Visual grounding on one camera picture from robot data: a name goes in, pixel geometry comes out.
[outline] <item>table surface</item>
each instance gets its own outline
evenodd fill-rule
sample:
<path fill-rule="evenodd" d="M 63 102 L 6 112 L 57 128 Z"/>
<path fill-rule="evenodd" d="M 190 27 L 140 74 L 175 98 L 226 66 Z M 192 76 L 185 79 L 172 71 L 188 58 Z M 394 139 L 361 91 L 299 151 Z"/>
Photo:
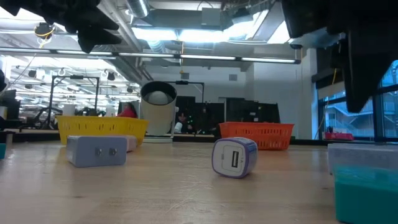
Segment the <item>table surface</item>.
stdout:
<path fill-rule="evenodd" d="M 74 168 L 59 143 L 0 161 L 0 223 L 337 223 L 325 147 L 260 151 L 244 179 L 211 168 L 213 144 L 144 144 L 125 166 Z"/>

